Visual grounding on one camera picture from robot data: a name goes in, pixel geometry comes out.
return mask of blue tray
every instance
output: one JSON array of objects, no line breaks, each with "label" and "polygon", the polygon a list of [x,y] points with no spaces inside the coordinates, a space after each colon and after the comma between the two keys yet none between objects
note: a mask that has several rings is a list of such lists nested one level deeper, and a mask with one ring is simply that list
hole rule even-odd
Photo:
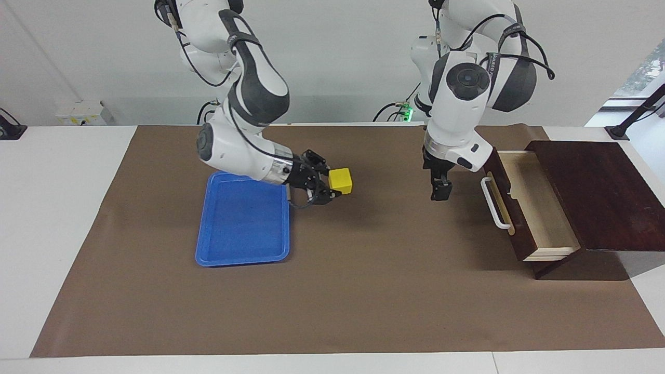
[{"label": "blue tray", "polygon": [[216,172],[205,192],[196,262],[205,267],[260,264],[289,255],[286,186]]}]

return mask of black pole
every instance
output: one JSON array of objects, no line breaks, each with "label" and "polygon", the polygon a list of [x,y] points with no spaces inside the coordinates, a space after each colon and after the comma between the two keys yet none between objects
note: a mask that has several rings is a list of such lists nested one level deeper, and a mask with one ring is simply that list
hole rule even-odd
[{"label": "black pole", "polygon": [[661,85],[658,87],[656,92],[654,92],[651,96],[649,96],[648,99],[642,103],[635,111],[626,118],[620,125],[617,126],[607,126],[605,127],[605,130],[607,130],[608,134],[610,134],[610,137],[614,140],[630,140],[626,136],[626,131],[628,131],[628,128],[630,125],[635,123],[636,120],[638,120],[649,108],[654,106],[663,96],[665,96],[665,85]]}]

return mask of drawer handle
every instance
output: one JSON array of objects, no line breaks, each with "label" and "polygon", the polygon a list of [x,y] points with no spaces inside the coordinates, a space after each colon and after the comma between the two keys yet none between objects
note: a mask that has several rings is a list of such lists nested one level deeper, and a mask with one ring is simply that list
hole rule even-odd
[{"label": "drawer handle", "polygon": [[485,194],[485,200],[487,200],[487,207],[489,208],[489,212],[492,214],[492,219],[494,219],[494,224],[502,230],[509,230],[510,225],[501,222],[501,219],[499,219],[499,212],[497,212],[497,208],[494,206],[494,203],[492,202],[492,197],[489,195],[489,188],[487,187],[487,183],[491,181],[492,178],[486,176],[480,181],[480,188],[483,189],[483,194]]}]

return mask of yellow block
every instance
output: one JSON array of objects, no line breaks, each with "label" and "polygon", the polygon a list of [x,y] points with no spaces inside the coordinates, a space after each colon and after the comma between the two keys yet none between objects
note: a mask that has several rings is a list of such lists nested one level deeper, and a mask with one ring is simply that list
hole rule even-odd
[{"label": "yellow block", "polygon": [[328,183],[332,190],[342,192],[342,195],[350,194],[353,188],[351,171],[348,168],[331,170],[328,175]]}]

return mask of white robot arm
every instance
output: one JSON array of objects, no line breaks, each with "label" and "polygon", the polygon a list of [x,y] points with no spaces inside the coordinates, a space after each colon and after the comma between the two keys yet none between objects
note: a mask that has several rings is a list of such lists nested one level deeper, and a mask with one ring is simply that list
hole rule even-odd
[{"label": "white robot arm", "polygon": [[[478,171],[492,146],[474,129],[486,107],[510,112],[524,105],[536,85],[534,65],[554,72],[527,33],[519,8],[511,0],[430,0],[439,17],[436,36],[423,36],[411,58],[422,83],[416,106],[432,117],[427,125],[423,157],[430,169],[432,200],[447,200],[452,191],[448,171],[456,164]],[[479,54],[473,34],[497,43],[496,53]],[[543,63],[529,56],[532,41]]]},{"label": "white robot arm", "polygon": [[[330,186],[322,179],[322,175],[330,174],[324,158],[311,150],[294,156],[287,147],[263,138],[262,131],[289,109],[289,88],[270,63],[251,27],[240,16],[242,0],[179,0],[177,3],[157,0],[155,10],[162,13],[161,18],[169,20],[184,57],[209,85],[220,87],[222,83],[211,84],[201,72],[208,76],[219,75],[224,62],[228,66],[225,57],[229,52],[241,71],[223,103],[199,133],[197,148],[201,160],[232,174],[306,190],[308,206],[327,204],[350,192],[348,170],[335,173],[342,177],[343,184],[340,190],[335,190],[333,178],[329,177]],[[189,45],[182,43],[185,34]],[[227,75],[230,75],[232,69],[228,70]]]}]

